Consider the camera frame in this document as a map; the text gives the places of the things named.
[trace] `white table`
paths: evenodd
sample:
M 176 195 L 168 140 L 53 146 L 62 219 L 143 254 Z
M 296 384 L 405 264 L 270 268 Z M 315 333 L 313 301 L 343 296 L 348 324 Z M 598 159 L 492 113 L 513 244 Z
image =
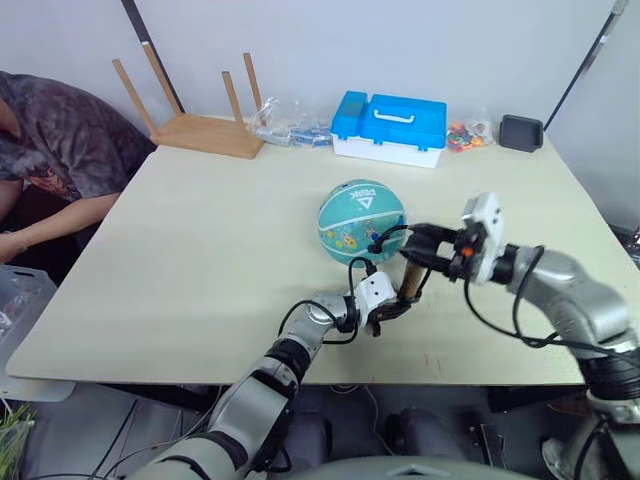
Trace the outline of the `white table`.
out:
M 122 194 L 12 357 L 11 375 L 117 383 L 231 383 L 271 345 L 297 300 L 345 291 L 347 269 L 322 249 L 316 214 L 352 178 L 381 181 L 410 222 L 452 228 L 468 198 L 497 192 L 506 240 L 568 252 L 616 288 L 638 321 L 640 276 L 554 148 L 485 147 L 420 169 L 266 145 L 256 160 L 160 147 Z M 384 265 L 396 281 L 404 261 Z M 513 296 L 473 288 L 510 326 Z M 523 305 L 530 334 L 550 330 Z M 571 384 L 562 348 L 533 350 L 472 317 L 462 283 L 434 274 L 422 302 L 382 336 L 326 346 L 309 383 Z

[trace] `patterned shirt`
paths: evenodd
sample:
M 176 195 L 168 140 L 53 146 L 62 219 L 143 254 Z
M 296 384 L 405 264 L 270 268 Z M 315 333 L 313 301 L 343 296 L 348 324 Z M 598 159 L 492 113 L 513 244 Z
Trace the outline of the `patterned shirt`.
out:
M 0 71 L 21 136 L 0 131 L 0 179 L 69 201 L 124 190 L 155 145 L 112 107 L 64 83 Z

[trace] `toolbox handle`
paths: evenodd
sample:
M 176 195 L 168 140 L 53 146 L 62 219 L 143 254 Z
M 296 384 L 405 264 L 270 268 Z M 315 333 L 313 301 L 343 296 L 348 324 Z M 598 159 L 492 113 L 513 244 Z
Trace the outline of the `toolbox handle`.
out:
M 411 115 L 409 118 L 407 117 L 399 117 L 397 115 L 386 115 L 384 113 L 380 113 L 377 108 L 373 110 L 374 118 L 379 120 L 389 120 L 390 122 L 399 122 L 399 123 L 413 123 L 416 119 L 415 115 Z

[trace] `black pole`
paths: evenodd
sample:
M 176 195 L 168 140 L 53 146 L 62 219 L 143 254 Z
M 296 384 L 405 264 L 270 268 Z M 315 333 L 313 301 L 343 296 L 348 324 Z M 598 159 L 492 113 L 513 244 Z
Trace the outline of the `black pole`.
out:
M 178 107 L 180 107 L 180 111 L 184 113 L 184 107 L 182 106 L 182 103 L 178 98 L 178 94 L 173 88 L 171 79 L 169 78 L 169 75 L 167 74 L 167 71 L 164 68 L 164 64 L 160 59 L 160 55 L 158 55 L 158 51 L 156 50 L 156 47 L 153 44 L 153 41 L 151 41 L 151 36 L 149 35 L 147 26 L 144 24 L 144 21 L 142 20 L 142 16 L 140 15 L 140 11 L 138 10 L 138 6 L 136 5 L 135 0 L 120 0 L 120 1 L 122 2 L 122 6 L 124 7 L 125 12 L 127 12 L 127 16 L 129 17 L 131 26 L 133 27 L 136 34 L 138 35 L 138 39 L 140 40 L 140 42 L 149 42 L 149 45 L 151 45 L 151 49 L 153 50 L 153 53 L 155 54 L 156 58 L 158 59 L 158 63 L 160 64 L 160 69 L 162 70 L 162 74 L 167 79 L 167 83 L 169 84 L 171 93 L 176 99 L 176 102 L 178 103 Z
M 584 69 L 586 68 L 586 66 L 589 63 L 589 60 L 591 58 L 591 55 L 593 54 L 595 49 L 598 48 L 598 44 L 600 43 L 600 39 L 607 32 L 607 29 L 609 28 L 609 25 L 611 25 L 611 22 L 613 22 L 613 19 L 615 17 L 616 17 L 615 13 L 610 13 L 609 17 L 604 22 L 604 25 L 600 29 L 600 32 L 598 32 L 598 36 L 596 37 L 596 40 L 593 42 L 593 45 L 591 45 L 591 48 L 589 49 L 589 51 L 585 55 L 584 59 L 582 60 L 582 63 L 580 64 L 580 67 L 578 67 L 578 71 L 576 72 L 576 74 L 571 79 L 571 83 L 569 83 L 569 86 L 567 87 L 567 89 L 562 94 L 562 97 L 560 98 L 560 101 L 558 102 L 558 105 L 556 105 L 556 108 L 553 109 L 553 112 L 551 113 L 551 116 L 549 117 L 549 120 L 547 120 L 547 123 L 545 123 L 545 125 L 544 125 L 544 129 L 545 130 L 547 128 L 549 128 L 549 125 L 551 125 L 551 122 L 555 118 L 556 113 L 558 113 L 558 110 L 560 110 L 560 107 L 562 107 L 562 104 L 564 103 L 565 99 L 569 95 L 569 92 L 571 91 L 571 89 L 573 88 L 575 83 L 578 81 L 578 78 L 580 77 L 580 75 L 582 74 Z

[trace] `green plant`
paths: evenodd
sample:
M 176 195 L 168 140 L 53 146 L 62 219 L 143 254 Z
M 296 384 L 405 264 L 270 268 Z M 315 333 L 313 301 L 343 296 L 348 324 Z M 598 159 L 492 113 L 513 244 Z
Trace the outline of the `green plant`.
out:
M 6 402 L 2 403 L 5 404 L 5 412 L 0 421 L 0 480 L 17 480 L 35 413 L 28 404 L 12 410 Z

